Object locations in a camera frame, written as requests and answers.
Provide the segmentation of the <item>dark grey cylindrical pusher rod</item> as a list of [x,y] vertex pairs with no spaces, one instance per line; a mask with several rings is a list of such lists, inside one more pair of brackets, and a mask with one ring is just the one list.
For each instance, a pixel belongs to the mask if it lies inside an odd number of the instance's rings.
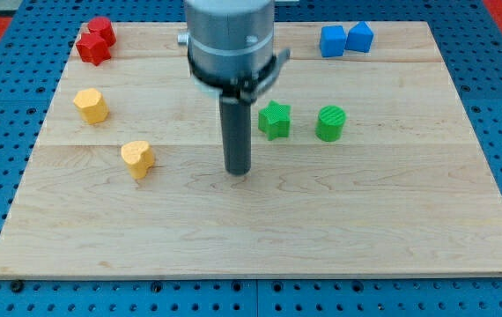
[[225,170],[232,175],[244,175],[251,167],[250,105],[221,95],[219,113]]

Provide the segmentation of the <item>black clamp ring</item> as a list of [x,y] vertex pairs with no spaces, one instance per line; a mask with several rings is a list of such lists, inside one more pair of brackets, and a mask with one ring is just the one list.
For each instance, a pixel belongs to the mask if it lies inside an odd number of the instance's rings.
[[291,50],[285,48],[280,51],[279,55],[273,55],[262,69],[230,77],[221,77],[204,71],[196,64],[190,55],[190,50],[188,51],[188,65],[191,76],[205,91],[215,91],[220,98],[252,104],[275,84],[284,64],[290,60],[290,57]]

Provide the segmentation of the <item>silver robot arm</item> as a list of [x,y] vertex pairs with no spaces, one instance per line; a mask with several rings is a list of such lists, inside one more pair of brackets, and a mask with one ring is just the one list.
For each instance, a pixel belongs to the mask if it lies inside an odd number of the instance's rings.
[[251,106],[277,81],[291,50],[274,52],[273,0],[185,0],[191,75],[218,94],[225,170],[251,167]]

